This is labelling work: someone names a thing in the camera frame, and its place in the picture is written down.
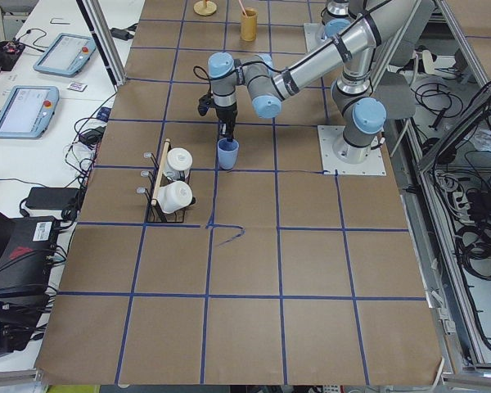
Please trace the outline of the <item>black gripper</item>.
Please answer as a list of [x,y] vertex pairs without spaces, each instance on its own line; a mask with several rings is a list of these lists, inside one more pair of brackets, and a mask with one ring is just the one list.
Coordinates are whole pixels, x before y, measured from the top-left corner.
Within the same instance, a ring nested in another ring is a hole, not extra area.
[[236,125],[237,105],[216,106],[216,115],[222,123],[220,138],[232,142],[234,140],[234,128]]

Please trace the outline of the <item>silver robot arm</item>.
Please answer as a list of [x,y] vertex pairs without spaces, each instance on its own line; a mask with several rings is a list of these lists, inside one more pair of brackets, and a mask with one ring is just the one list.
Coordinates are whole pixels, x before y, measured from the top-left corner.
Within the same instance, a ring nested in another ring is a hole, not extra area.
[[277,117],[282,102],[307,88],[315,80],[342,69],[331,86],[331,95],[346,123],[343,139],[354,149],[368,147],[375,132],[355,115],[360,106],[373,104],[372,57],[375,50],[401,30],[414,15],[417,1],[328,1],[322,14],[323,40],[296,63],[277,70],[272,58],[256,54],[235,58],[217,52],[208,59],[209,89],[198,101],[201,116],[214,109],[220,122],[219,134],[234,139],[237,117],[236,89],[244,86],[256,115]]

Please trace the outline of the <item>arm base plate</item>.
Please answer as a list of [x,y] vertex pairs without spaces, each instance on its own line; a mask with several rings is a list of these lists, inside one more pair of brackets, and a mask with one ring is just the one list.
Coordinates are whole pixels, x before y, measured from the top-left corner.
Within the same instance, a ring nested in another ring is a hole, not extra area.
[[304,38],[306,52],[311,52],[320,47],[327,40],[324,25],[322,23],[304,23]]
[[377,137],[367,147],[352,147],[344,140],[344,128],[318,126],[322,172],[330,175],[386,176]]

